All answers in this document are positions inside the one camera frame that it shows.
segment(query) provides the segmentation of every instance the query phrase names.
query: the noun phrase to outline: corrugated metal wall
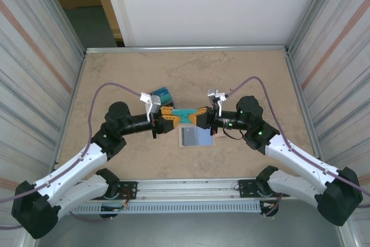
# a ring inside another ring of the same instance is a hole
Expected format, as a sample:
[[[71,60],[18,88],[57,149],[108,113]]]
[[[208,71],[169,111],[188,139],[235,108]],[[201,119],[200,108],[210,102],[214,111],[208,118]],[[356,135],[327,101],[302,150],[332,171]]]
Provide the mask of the corrugated metal wall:
[[[323,0],[291,57],[323,158],[370,189],[370,0]],[[370,210],[353,219],[370,245]]]
[[[53,163],[84,56],[58,6],[0,0],[0,198]],[[16,223],[11,206],[0,206],[0,224]]]

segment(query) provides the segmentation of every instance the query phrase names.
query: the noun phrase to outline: teal object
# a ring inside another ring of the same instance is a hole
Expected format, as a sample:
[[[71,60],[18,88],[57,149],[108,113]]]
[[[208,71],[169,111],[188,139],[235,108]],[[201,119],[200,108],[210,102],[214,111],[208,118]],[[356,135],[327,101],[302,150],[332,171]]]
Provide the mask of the teal object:
[[[197,109],[174,109],[172,110],[172,114],[174,116],[180,116],[180,124],[191,124],[191,121],[189,120],[189,115],[197,113]]]

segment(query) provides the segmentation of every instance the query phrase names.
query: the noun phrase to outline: white wall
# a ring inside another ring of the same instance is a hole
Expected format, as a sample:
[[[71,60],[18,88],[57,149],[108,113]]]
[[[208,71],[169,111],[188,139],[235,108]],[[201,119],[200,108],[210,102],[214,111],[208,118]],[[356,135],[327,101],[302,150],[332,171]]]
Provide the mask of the white wall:
[[[112,0],[126,46],[286,44],[311,0]]]

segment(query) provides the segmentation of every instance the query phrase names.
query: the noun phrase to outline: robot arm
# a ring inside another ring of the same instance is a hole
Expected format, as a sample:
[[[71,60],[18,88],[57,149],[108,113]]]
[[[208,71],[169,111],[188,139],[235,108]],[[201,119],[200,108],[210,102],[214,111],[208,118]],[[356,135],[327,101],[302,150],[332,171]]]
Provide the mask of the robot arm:
[[[290,141],[288,147],[280,132],[262,119],[263,109],[254,96],[242,97],[236,105],[236,111],[232,112],[221,111],[220,95],[223,94],[210,90],[208,97],[213,107],[199,108],[197,113],[189,116],[192,123],[203,129],[209,128],[211,135],[216,134],[219,127],[246,130],[243,139],[250,148],[279,160],[300,174],[300,177],[294,177],[276,167],[267,167],[257,177],[260,191],[266,195],[275,191],[299,198],[317,207],[321,215],[332,224],[342,226],[361,203],[362,194],[327,172],[358,185],[356,173],[348,167],[339,170],[326,164]],[[321,166],[324,171],[307,160]]]
[[[159,97],[142,94],[140,99],[146,104],[145,114],[131,116],[126,103],[115,102],[109,107],[106,121],[91,138],[83,157],[85,148],[48,176],[33,184],[25,181],[18,185],[16,195],[40,188],[15,199],[12,208],[13,217],[34,239],[47,234],[79,204],[102,195],[109,198],[117,194],[119,178],[108,169],[99,170],[90,179],[80,181],[126,145],[124,135],[152,131],[156,138],[157,134],[173,130],[180,122],[180,117],[161,114]]]

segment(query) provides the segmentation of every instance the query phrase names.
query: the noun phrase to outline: tan tabletop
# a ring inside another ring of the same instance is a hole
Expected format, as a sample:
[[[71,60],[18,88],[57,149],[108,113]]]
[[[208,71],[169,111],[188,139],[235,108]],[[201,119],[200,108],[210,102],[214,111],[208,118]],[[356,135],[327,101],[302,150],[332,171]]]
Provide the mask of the tan tabletop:
[[[178,108],[196,109],[209,105],[208,89],[215,87],[228,93],[253,75],[264,81],[288,138],[312,153],[282,51],[102,53],[87,56],[60,164],[84,147],[91,99],[102,83],[117,82],[139,93],[167,86]],[[244,95],[254,95],[264,108],[264,119],[276,127],[256,80],[228,98],[223,108],[235,110],[237,101]],[[103,123],[108,107],[116,101],[126,102],[132,115],[145,113],[138,97],[120,88],[106,87],[94,106],[93,134]],[[240,136],[237,131],[230,131],[230,134]],[[216,146],[195,148],[179,147],[177,129],[157,139],[152,138],[151,132],[128,135],[125,139],[126,147],[102,167],[121,179],[251,177],[267,165],[293,174],[278,161],[249,149],[243,140],[235,141],[225,136],[216,138]]]

